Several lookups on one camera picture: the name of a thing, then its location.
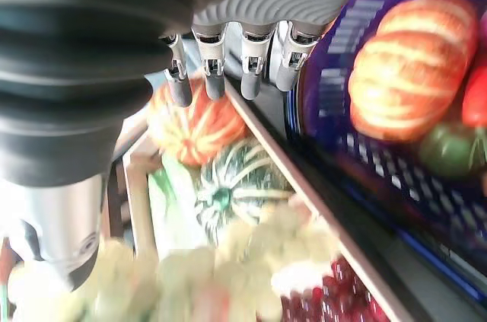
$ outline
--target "robotic hand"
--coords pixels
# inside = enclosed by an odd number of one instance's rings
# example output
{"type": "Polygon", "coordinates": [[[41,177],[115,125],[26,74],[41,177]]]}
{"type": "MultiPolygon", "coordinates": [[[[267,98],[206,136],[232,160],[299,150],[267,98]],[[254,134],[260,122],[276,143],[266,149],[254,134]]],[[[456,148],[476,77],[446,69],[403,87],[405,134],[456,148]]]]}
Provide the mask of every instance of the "robotic hand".
{"type": "Polygon", "coordinates": [[[224,93],[225,26],[240,22],[241,90],[253,99],[276,23],[290,21],[277,81],[288,91],[344,3],[2,0],[0,212],[11,246],[24,259],[47,262],[70,289],[79,287],[97,257],[107,171],[123,119],[151,96],[144,74],[169,67],[175,101],[191,102],[179,33],[192,27],[208,95],[217,100],[224,93]]]}

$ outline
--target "green stem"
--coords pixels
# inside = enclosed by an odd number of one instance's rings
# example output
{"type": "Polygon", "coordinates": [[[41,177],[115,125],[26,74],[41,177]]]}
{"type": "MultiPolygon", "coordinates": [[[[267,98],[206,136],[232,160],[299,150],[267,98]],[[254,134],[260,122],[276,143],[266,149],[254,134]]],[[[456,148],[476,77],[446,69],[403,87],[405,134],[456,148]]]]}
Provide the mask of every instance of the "green stem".
{"type": "Polygon", "coordinates": [[[0,322],[8,321],[7,286],[0,285],[0,322]]]}
{"type": "Polygon", "coordinates": [[[473,166],[473,156],[475,154],[475,150],[477,148],[478,145],[480,142],[480,139],[479,137],[475,138],[475,141],[473,141],[473,145],[472,145],[472,148],[470,149],[470,156],[469,156],[469,170],[472,170],[472,166],[473,166]]]}

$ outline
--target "green fruit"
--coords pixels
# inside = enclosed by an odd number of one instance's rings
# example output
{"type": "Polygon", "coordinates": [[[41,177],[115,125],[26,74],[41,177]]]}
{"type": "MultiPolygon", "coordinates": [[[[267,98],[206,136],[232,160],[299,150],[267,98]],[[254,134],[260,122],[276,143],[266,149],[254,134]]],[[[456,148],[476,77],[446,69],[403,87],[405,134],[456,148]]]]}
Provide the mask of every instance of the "green fruit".
{"type": "Polygon", "coordinates": [[[487,135],[460,123],[441,123],[422,140],[421,162],[442,177],[465,177],[487,161],[487,135]]]}

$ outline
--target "blue plastic crate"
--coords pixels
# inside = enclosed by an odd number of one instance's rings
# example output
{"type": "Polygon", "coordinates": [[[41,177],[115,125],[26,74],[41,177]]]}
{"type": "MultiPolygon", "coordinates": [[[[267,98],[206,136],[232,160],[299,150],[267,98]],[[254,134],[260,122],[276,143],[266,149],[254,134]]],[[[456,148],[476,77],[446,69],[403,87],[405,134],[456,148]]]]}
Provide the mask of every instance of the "blue plastic crate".
{"type": "MultiPolygon", "coordinates": [[[[386,220],[476,300],[484,301],[487,278],[479,270],[487,274],[487,198],[479,179],[459,182],[436,177],[405,146],[357,133],[349,119],[347,85],[355,55],[375,34],[385,13],[400,1],[349,0],[333,28],[315,47],[298,88],[288,95],[288,132],[294,140],[311,139],[335,155],[345,172],[360,173],[381,184],[379,199],[372,202],[370,197],[361,196],[356,182],[343,182],[352,197],[386,220]],[[404,213],[402,223],[397,221],[398,212],[404,213]],[[418,237],[421,233],[413,229],[423,230],[428,240],[418,237]],[[436,250],[431,240],[439,245],[436,250]],[[468,262],[453,267],[447,256],[450,252],[468,262]]],[[[479,14],[487,9],[487,0],[471,1],[479,14]]]]}

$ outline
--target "gourd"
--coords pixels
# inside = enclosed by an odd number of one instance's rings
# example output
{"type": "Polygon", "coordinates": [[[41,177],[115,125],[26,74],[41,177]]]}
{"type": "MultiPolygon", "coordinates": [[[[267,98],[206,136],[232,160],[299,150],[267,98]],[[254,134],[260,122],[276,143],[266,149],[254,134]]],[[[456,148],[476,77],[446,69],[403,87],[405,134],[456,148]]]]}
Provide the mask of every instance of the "gourd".
{"type": "Polygon", "coordinates": [[[202,166],[196,184],[196,217],[213,244],[234,218],[256,225],[267,207],[286,201],[291,186],[256,139],[224,148],[202,166]]]}
{"type": "Polygon", "coordinates": [[[392,8],[355,57],[351,120],[377,139],[412,141],[443,116],[477,42],[467,0],[410,0],[392,8]]]}
{"type": "Polygon", "coordinates": [[[148,107],[148,130],[161,150],[190,166],[204,164],[227,144],[246,135],[245,122],[227,97],[211,101],[202,78],[190,80],[193,102],[178,107],[167,84],[148,107]]]}

